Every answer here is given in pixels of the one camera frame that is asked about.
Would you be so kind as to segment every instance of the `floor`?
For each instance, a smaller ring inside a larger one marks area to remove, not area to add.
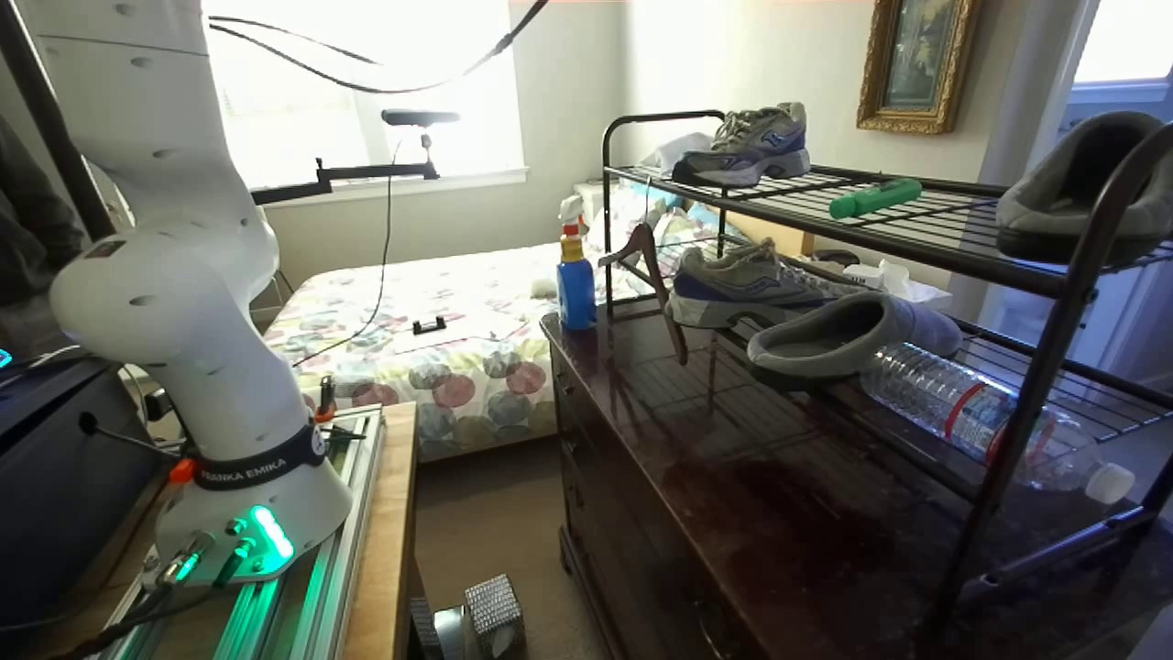
[[[528,660],[606,660],[592,607],[559,557],[559,443],[483,451],[418,469],[416,557],[433,607],[507,574]]]

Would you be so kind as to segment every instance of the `blue bottle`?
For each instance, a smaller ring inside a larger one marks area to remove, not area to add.
[[[595,267],[582,256],[582,223],[562,223],[559,314],[573,333],[595,331]]]

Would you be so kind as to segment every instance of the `sneaker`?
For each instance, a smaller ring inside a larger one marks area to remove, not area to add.
[[[703,260],[692,245],[670,277],[670,314],[681,325],[731,325],[738,314],[780,321],[835,298],[835,285],[784,267],[774,241],[734,252],[731,260]]]
[[[1101,113],[1061,138],[1061,148],[999,203],[999,248],[1026,260],[1068,263],[1094,223],[1109,176],[1140,148],[1160,116]],[[1173,154],[1166,154],[1138,203],[1127,209],[1111,263],[1145,256],[1173,232]]]
[[[690,149],[670,181],[756,187],[764,176],[784,181],[809,170],[804,101],[725,113],[710,149]]]
[[[883,344],[913,342],[934,354],[960,349],[951,314],[883,292],[829,300],[808,314],[765,325],[748,342],[748,364],[795,382],[854,379]]]

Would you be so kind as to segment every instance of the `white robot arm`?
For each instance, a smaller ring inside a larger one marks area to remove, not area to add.
[[[79,344],[165,385],[197,451],[157,553],[189,557],[189,584],[273,580],[343,528],[347,492],[251,321],[280,252],[226,156],[202,5],[37,0],[26,23],[75,142],[137,215],[57,277],[52,309]]]

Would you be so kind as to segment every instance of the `bed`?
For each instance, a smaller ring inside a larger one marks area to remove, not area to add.
[[[632,182],[613,199],[613,233],[652,226],[665,277],[690,245],[714,252],[710,209],[674,209],[670,193]],[[586,252],[602,256],[602,232],[586,233]],[[264,342],[294,364],[307,398],[324,379],[338,408],[416,398],[423,462],[555,437],[549,349],[538,331],[559,309],[555,263],[559,241],[542,241],[324,271],[297,285]],[[617,267],[617,300],[648,292],[648,283]]]

